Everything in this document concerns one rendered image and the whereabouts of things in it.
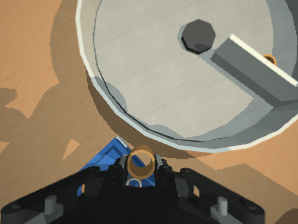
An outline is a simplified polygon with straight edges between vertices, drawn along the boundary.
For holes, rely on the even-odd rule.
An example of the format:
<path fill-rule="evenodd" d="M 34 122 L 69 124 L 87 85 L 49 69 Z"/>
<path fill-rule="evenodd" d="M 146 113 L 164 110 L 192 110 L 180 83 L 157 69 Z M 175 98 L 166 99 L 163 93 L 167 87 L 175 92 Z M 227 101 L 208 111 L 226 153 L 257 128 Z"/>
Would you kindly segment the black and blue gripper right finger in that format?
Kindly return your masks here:
<path fill-rule="evenodd" d="M 153 202 L 179 208 L 179 195 L 221 224 L 265 224 L 265 211 L 258 204 L 190 168 L 175 172 L 160 155 L 154 157 Z"/>

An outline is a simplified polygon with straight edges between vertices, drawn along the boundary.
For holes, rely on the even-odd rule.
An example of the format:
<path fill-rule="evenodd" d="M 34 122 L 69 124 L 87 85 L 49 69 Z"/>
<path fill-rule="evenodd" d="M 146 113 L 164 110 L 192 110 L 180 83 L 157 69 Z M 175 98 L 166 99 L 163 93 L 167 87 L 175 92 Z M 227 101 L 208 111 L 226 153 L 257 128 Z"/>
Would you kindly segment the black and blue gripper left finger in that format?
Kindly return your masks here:
<path fill-rule="evenodd" d="M 49 224 L 97 195 L 96 206 L 123 201 L 128 156 L 123 154 L 108 170 L 88 167 L 5 205 L 0 224 Z M 77 196 L 83 184 L 84 193 Z"/>

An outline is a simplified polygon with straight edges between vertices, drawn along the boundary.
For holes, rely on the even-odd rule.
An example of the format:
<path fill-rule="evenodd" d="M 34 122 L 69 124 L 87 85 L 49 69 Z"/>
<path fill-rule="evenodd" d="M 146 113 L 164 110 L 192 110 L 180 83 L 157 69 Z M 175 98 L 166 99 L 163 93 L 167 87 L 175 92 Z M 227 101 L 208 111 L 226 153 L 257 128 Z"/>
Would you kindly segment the blue crate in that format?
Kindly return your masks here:
<path fill-rule="evenodd" d="M 122 158 L 123 154 L 130 154 L 130 152 L 131 152 L 131 149 L 128 147 L 128 144 L 119 135 L 116 138 L 114 138 L 112 141 L 110 141 L 81 170 L 91 167 L 91 166 L 99 166 L 100 171 L 108 170 L 109 166 L 114 164 L 114 162 L 116 161 L 117 158 Z M 146 166 L 136 156 L 136 154 L 132 157 L 132 161 L 138 167 Z M 79 171 L 81 171 L 81 170 L 79 170 Z M 139 182 L 136 180 L 131 180 L 129 183 L 131 186 L 139 185 Z M 144 186 L 155 186 L 154 174 L 152 174 L 151 176 L 149 176 L 146 179 L 142 179 L 142 187 L 144 187 Z"/>

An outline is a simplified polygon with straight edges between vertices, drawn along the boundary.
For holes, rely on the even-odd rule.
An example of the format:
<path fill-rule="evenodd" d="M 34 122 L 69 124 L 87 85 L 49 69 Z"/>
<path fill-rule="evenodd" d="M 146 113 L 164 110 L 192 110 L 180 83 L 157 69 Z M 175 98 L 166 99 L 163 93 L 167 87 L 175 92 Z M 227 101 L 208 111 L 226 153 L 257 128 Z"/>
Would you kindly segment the grey metal sleeve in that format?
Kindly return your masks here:
<path fill-rule="evenodd" d="M 139 185 L 136 186 L 136 187 L 142 187 L 142 180 L 141 179 L 135 179 L 134 177 L 132 177 L 131 175 L 129 175 L 128 179 L 127 179 L 127 182 L 126 182 L 126 185 L 130 185 L 130 181 L 131 180 L 136 180 L 139 182 Z M 131 186 L 131 185 L 130 185 Z"/>

